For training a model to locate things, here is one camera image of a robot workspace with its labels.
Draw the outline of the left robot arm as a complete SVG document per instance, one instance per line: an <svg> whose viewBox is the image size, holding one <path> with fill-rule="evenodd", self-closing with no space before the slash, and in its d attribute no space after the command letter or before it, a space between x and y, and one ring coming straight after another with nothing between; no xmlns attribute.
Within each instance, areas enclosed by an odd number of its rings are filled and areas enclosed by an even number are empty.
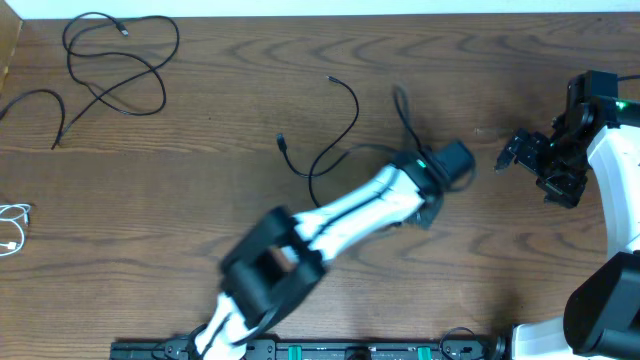
<svg viewBox="0 0 640 360"><path fill-rule="evenodd" d="M383 228L436 215L444 194L474 168L460 141L435 152L402 151L329 204L269 211L222 260L216 309L192 336L191 358L242 358L249 341L293 312L340 253Z"/></svg>

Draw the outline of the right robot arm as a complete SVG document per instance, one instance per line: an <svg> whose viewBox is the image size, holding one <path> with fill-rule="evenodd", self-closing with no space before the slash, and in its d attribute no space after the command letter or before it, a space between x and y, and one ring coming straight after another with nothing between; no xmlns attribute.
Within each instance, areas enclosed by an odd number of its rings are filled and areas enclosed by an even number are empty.
<svg viewBox="0 0 640 360"><path fill-rule="evenodd" d="M496 159L496 171L521 165L547 202L568 210L595 184L605 247L603 263L561 315L512 328L508 359L639 356L639 103L620 96L623 80L598 70L573 77L552 133L520 128Z"/></svg>

